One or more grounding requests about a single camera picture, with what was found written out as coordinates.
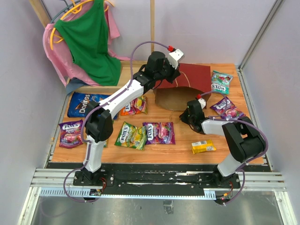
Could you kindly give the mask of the blue Doritos chip bag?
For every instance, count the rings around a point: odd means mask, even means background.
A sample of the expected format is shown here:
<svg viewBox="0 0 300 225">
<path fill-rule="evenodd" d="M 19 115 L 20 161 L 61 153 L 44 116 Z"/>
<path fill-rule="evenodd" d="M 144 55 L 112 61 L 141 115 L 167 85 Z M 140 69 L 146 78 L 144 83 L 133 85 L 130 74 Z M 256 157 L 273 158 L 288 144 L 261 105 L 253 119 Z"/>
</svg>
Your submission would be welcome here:
<svg viewBox="0 0 300 225">
<path fill-rule="evenodd" d="M 85 117 L 87 105 L 90 101 L 99 102 L 109 96 L 110 95 L 106 94 L 86 94 L 74 92 L 69 103 L 67 116 L 69 118 Z"/>
</svg>

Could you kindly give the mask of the teal Foxs candy bag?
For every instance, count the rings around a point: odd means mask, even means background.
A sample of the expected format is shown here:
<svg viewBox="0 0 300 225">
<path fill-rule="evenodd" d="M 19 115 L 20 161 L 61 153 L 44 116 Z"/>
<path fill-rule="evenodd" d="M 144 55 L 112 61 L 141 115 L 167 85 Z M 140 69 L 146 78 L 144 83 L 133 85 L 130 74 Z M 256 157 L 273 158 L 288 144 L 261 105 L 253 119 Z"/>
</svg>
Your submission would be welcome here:
<svg viewBox="0 0 300 225">
<path fill-rule="evenodd" d="M 229 95 L 230 83 L 233 79 L 232 75 L 213 71 L 211 77 L 211 90 Z"/>
</svg>

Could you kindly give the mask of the purple Foxs candy bag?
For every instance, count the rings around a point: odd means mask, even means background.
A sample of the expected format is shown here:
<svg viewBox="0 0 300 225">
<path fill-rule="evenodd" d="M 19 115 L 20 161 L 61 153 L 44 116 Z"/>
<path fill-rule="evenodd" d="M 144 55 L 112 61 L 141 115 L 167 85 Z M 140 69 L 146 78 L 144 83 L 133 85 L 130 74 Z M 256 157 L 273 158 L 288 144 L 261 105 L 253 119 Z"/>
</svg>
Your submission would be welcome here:
<svg viewBox="0 0 300 225">
<path fill-rule="evenodd" d="M 146 129 L 146 145 L 175 144 L 175 133 L 172 122 L 144 122 Z"/>
<path fill-rule="evenodd" d="M 227 97 L 212 105 L 210 109 L 214 110 L 222 119 L 238 119 L 245 116 L 245 113 Z"/>
</svg>

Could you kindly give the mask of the purple Tops candy bag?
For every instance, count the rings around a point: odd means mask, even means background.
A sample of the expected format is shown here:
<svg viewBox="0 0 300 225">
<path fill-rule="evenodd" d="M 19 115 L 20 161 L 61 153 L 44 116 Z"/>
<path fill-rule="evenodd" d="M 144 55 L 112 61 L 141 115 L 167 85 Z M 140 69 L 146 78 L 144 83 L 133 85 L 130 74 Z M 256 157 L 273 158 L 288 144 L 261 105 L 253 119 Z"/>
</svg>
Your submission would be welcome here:
<svg viewBox="0 0 300 225">
<path fill-rule="evenodd" d="M 83 144 L 81 138 L 81 129 L 83 120 L 60 123 L 60 144 L 66 149 L 78 147 Z"/>
</svg>

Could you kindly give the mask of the yellow snack packet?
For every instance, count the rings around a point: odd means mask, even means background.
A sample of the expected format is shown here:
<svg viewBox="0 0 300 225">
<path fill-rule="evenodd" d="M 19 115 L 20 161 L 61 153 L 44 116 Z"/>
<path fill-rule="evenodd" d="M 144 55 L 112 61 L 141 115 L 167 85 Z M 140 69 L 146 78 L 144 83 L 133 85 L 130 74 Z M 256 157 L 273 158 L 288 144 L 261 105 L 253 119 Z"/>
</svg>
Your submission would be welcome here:
<svg viewBox="0 0 300 225">
<path fill-rule="evenodd" d="M 216 147 L 214 146 L 212 140 L 199 141 L 199 142 L 192 143 L 192 152 L 194 154 L 207 152 L 207 151 L 215 151 L 215 150 L 216 150 Z"/>
</svg>

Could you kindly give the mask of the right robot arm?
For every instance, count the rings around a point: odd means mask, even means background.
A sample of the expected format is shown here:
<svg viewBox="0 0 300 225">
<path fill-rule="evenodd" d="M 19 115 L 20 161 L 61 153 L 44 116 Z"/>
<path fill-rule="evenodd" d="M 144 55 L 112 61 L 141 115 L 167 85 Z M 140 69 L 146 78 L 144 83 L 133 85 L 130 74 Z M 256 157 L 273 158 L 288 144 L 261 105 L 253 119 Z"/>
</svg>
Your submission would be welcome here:
<svg viewBox="0 0 300 225">
<path fill-rule="evenodd" d="M 264 155 L 269 147 L 267 137 L 249 117 L 235 120 L 205 117 L 199 100 L 187 103 L 180 120 L 196 133 L 225 137 L 230 154 L 216 166 L 211 181 L 219 188 L 228 184 L 233 174 L 247 163 Z"/>
</svg>

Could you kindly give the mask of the orange Tops candy bag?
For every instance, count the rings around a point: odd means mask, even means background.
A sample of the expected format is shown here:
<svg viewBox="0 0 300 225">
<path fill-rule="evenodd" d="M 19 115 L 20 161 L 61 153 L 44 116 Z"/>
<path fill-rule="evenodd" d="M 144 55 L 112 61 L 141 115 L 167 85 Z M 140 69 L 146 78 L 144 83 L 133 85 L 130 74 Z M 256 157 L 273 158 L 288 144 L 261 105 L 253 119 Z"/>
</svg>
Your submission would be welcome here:
<svg viewBox="0 0 300 225">
<path fill-rule="evenodd" d="M 145 95 L 130 101 L 130 103 L 128 103 L 120 111 L 121 116 L 136 115 L 141 113 L 148 113 L 147 97 Z"/>
</svg>

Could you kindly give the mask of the red brown paper bag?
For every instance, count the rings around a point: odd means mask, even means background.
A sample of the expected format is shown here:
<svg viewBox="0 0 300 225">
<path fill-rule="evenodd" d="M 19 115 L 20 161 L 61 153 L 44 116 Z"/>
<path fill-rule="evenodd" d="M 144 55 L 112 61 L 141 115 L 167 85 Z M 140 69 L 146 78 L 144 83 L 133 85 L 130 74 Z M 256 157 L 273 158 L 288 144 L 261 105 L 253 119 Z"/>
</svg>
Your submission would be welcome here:
<svg viewBox="0 0 300 225">
<path fill-rule="evenodd" d="M 169 83 L 162 81 L 154 90 L 155 104 L 169 111 L 184 111 L 187 102 L 211 91 L 210 66 L 181 63 L 180 75 Z"/>
</svg>

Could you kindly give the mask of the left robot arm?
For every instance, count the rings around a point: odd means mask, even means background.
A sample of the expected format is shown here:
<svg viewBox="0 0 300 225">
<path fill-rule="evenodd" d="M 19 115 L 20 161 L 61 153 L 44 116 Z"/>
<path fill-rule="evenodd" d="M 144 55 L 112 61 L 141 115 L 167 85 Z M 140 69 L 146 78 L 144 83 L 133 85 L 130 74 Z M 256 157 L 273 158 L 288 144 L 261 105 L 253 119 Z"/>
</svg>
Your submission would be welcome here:
<svg viewBox="0 0 300 225">
<path fill-rule="evenodd" d="M 87 151 L 80 170 L 89 185 L 94 186 L 100 181 L 101 157 L 105 142 L 113 133 L 113 117 L 132 100 L 153 89 L 156 82 L 166 80 L 172 83 L 180 75 L 183 58 L 184 53 L 179 49 L 168 55 L 154 51 L 122 88 L 99 103 L 88 103 L 82 125 L 85 131 L 82 140 L 87 143 Z"/>
</svg>

